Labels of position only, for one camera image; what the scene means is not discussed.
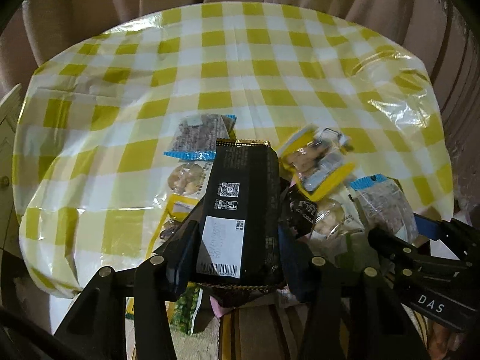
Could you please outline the black snack bar packet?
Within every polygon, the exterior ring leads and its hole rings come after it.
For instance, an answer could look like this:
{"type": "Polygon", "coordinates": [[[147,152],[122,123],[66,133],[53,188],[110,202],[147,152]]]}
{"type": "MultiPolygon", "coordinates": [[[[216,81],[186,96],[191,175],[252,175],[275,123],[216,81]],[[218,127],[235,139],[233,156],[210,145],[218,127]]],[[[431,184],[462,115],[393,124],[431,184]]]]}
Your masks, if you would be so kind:
{"type": "Polygon", "coordinates": [[[235,289],[282,283],[280,187],[278,156],[267,141],[217,142],[202,200],[199,283],[235,289]]]}

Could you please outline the blue-edged clear snack packet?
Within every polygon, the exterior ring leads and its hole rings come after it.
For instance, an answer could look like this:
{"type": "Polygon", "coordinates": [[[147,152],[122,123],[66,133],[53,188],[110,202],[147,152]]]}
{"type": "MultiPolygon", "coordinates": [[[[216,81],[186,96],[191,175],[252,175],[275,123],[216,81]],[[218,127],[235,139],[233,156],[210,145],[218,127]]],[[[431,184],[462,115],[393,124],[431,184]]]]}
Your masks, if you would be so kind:
{"type": "Polygon", "coordinates": [[[230,138],[236,120],[235,115],[219,114],[185,117],[163,154],[182,161],[212,161],[216,156],[216,141],[230,138]]]}

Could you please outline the green pea snack packet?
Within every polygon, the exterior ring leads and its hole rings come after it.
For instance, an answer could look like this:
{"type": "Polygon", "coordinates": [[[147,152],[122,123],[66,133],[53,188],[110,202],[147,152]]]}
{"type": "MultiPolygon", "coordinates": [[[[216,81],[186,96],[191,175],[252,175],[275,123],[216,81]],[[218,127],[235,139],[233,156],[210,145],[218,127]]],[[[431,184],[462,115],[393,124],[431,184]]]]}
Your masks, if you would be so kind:
{"type": "Polygon", "coordinates": [[[193,335],[202,298],[202,288],[196,283],[188,283],[186,290],[176,301],[165,303],[169,325],[187,336],[193,335]]]}

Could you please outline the white biscuit packet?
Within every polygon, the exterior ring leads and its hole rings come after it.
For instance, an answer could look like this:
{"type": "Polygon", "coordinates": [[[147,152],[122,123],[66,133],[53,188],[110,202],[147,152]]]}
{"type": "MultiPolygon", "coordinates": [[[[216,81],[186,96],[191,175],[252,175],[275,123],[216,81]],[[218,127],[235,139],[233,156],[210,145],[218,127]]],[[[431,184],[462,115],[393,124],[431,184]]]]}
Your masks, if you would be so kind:
{"type": "Polygon", "coordinates": [[[365,231],[356,206],[349,197],[346,200],[325,197],[316,207],[316,219],[311,232],[313,240],[324,241],[365,231]]]}

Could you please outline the yellow packet on left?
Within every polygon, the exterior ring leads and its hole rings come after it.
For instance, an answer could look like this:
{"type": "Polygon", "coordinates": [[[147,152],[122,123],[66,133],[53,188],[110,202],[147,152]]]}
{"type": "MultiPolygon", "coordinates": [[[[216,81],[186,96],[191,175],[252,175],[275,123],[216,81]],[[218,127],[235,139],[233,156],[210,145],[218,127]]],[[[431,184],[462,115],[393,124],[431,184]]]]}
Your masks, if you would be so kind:
{"type": "Polygon", "coordinates": [[[173,236],[198,202],[199,199],[177,194],[172,194],[168,198],[163,213],[160,216],[159,225],[154,231],[154,236],[147,247],[147,258],[151,257],[155,250],[160,248],[161,245],[173,236]]]}

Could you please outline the small black snack packet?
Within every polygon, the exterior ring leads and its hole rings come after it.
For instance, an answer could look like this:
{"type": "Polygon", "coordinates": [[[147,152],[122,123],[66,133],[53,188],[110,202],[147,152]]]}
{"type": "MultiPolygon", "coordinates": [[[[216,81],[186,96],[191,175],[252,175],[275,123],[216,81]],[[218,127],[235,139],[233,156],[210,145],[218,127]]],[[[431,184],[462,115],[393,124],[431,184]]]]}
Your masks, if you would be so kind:
{"type": "Polygon", "coordinates": [[[306,198],[297,186],[291,186],[282,201],[281,225],[299,239],[311,233],[316,220],[317,204],[306,198]]]}

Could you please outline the white round-cookie packet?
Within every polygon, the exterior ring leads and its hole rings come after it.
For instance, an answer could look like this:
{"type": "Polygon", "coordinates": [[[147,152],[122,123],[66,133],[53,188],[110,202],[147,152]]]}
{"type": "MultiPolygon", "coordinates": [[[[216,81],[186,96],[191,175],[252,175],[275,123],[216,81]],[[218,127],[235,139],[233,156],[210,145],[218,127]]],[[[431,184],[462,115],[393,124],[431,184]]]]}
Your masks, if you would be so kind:
{"type": "Polygon", "coordinates": [[[168,177],[168,187],[174,194],[200,198],[207,188],[212,162],[180,163],[168,177]]]}

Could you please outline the yellow-edged clear snack packet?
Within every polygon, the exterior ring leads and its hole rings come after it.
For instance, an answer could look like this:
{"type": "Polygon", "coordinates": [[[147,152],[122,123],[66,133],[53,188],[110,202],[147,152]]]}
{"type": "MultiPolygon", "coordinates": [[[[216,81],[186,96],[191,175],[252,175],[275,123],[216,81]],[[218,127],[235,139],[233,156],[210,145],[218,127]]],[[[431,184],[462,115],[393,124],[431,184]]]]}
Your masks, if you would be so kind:
{"type": "Polygon", "coordinates": [[[284,169],[292,174],[301,194],[318,202],[341,185],[356,164],[344,133],[310,124],[294,133],[277,150],[284,169]]]}

